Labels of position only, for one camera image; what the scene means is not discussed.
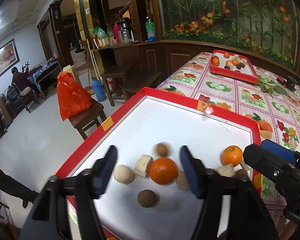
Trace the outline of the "orange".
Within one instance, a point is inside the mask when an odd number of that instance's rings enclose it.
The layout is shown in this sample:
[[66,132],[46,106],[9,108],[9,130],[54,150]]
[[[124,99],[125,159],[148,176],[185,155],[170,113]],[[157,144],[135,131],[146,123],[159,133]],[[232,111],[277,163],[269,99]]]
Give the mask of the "orange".
[[219,66],[220,61],[219,61],[218,56],[213,56],[213,57],[212,57],[212,59],[211,59],[211,64],[212,64],[213,66]]
[[232,164],[234,167],[238,166],[243,159],[243,151],[235,145],[228,146],[224,149],[221,155],[223,165]]
[[166,185],[177,178],[178,166],[170,158],[161,157],[155,159],[149,167],[151,180],[159,185]]

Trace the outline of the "round brown cake piece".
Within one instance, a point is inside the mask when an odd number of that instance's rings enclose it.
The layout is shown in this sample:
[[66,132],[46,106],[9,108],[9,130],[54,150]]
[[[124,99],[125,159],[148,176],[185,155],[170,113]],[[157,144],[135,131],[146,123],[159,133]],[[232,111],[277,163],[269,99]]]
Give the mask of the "round brown cake piece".
[[114,170],[114,179],[121,184],[129,184],[135,178],[135,173],[125,165],[119,165]]

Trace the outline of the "beige chunk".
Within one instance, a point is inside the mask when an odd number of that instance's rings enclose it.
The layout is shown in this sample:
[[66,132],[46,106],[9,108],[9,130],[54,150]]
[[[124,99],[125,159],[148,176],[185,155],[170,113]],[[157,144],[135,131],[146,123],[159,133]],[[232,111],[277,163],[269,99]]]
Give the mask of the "beige chunk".
[[190,189],[189,183],[187,181],[184,171],[179,171],[177,178],[175,180],[177,187],[182,191],[188,191]]
[[219,168],[216,168],[215,171],[224,177],[234,177],[235,175],[235,170],[232,163],[220,166]]
[[152,161],[153,157],[151,157],[150,155],[142,155],[136,162],[136,165],[134,167],[134,173],[138,176],[146,178],[149,166],[151,165]]

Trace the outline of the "brown kiwi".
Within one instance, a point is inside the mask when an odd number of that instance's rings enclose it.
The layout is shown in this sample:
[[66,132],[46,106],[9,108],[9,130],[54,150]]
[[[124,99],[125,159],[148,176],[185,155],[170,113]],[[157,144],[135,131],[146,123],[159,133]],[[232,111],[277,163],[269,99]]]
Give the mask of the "brown kiwi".
[[151,190],[142,190],[137,196],[137,202],[145,208],[153,207],[157,202],[157,195]]

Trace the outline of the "black box on table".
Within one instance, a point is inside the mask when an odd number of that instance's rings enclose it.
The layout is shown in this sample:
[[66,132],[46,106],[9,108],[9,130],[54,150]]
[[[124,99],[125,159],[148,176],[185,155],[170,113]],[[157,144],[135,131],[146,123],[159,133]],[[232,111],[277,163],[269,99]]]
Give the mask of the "black box on table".
[[287,77],[285,87],[288,90],[290,90],[291,92],[295,92],[296,84],[297,84],[297,81],[296,81],[296,79],[294,79],[294,77],[292,77],[292,76]]

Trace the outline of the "green leafy vegetables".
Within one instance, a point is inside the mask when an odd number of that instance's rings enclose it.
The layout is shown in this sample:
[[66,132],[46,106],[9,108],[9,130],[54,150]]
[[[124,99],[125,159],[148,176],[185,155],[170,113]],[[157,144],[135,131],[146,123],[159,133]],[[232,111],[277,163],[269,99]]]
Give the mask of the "green leafy vegetables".
[[257,86],[264,93],[268,93],[271,97],[278,95],[288,95],[287,91],[275,83],[272,79],[258,76]]

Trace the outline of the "red black device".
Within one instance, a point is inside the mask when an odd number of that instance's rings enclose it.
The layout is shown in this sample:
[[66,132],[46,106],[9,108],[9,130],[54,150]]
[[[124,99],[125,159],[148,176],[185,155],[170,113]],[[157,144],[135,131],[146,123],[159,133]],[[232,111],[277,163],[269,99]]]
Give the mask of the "red black device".
[[286,84],[286,80],[283,79],[281,76],[277,76],[276,80],[277,80],[277,82],[278,82],[279,84],[281,84],[282,86],[284,86],[284,85]]

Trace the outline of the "near red tray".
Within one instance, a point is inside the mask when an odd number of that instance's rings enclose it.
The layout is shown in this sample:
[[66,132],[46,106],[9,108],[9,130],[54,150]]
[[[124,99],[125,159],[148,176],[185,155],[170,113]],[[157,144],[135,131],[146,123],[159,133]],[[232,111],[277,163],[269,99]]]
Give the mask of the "near red tray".
[[117,148],[115,170],[132,173],[129,183],[110,178],[94,202],[110,239],[190,239],[203,201],[185,190],[180,149],[211,169],[235,152],[261,142],[256,121],[219,107],[203,113],[199,100],[145,88],[90,135],[57,171],[72,177],[91,168],[110,146]]

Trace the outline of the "red tray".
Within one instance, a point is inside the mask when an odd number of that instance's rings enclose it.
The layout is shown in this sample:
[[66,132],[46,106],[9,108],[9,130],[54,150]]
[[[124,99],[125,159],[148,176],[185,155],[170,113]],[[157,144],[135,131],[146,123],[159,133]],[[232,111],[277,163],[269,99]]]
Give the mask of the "red tray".
[[[211,64],[213,56],[218,56],[219,66]],[[209,61],[211,74],[229,77],[253,85],[257,84],[258,75],[247,57],[227,51],[214,50],[211,59]]]
[[211,169],[235,152],[261,142],[256,121],[219,107],[203,113],[199,100],[145,88],[90,135],[57,171],[72,177],[91,168],[110,146],[117,148],[115,170],[132,173],[129,183],[110,178],[94,202],[110,239],[190,239],[203,201],[185,190],[180,149]]

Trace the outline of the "wooden stool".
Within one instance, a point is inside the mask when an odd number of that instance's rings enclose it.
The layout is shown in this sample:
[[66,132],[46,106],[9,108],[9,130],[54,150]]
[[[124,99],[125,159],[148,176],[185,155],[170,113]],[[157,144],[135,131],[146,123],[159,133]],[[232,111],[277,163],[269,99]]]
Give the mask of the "wooden stool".
[[97,102],[95,99],[91,98],[91,107],[78,113],[69,118],[69,121],[74,129],[78,131],[83,140],[87,139],[87,134],[85,133],[91,126],[96,125],[99,127],[101,123],[98,118],[104,122],[107,117],[104,113],[104,106]]

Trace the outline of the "far red tray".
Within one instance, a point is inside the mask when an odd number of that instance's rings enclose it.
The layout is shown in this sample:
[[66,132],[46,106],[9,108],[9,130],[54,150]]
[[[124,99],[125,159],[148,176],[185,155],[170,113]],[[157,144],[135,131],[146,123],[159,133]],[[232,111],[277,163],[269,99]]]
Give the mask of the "far red tray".
[[[218,56],[219,66],[211,64],[213,56]],[[211,74],[229,77],[253,85],[257,84],[258,75],[247,57],[227,51],[214,50],[211,59],[209,61]]]

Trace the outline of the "blue water bottle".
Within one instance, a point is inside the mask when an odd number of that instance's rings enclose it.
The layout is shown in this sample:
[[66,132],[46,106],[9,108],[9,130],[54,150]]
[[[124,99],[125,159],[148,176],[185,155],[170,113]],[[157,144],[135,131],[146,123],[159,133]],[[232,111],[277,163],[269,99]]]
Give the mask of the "blue water bottle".
[[99,79],[92,78],[92,87],[95,92],[96,98],[99,102],[102,102],[107,99],[107,96],[103,90],[102,83]]

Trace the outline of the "person in red coat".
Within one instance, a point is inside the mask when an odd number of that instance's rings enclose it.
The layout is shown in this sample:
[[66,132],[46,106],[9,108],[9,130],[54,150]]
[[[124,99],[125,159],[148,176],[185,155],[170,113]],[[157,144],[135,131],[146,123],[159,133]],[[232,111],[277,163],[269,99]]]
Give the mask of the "person in red coat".
[[26,67],[25,70],[23,72],[19,72],[18,68],[17,67],[13,67],[12,68],[12,82],[21,90],[23,91],[25,88],[27,87],[30,87],[34,93],[35,93],[35,96],[37,98],[40,98],[40,91],[38,89],[38,87],[31,83],[27,77],[28,77],[28,74],[29,74],[29,68]]

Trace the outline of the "green plastic bottle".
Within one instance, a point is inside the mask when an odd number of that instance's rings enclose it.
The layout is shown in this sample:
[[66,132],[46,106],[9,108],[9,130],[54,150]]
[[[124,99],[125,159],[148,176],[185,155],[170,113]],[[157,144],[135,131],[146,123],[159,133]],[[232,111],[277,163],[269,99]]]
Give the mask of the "green plastic bottle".
[[147,31],[147,37],[148,40],[151,42],[155,42],[156,41],[156,37],[155,37],[155,25],[153,20],[151,19],[150,16],[146,17],[146,31]]

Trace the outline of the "black thermos jug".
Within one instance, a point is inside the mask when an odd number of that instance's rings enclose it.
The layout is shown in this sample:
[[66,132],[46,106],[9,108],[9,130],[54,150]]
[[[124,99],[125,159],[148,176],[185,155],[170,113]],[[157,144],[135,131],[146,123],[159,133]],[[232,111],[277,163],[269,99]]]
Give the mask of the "black thermos jug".
[[119,26],[122,34],[122,42],[129,43],[134,41],[131,20],[128,17],[123,17],[119,20]]

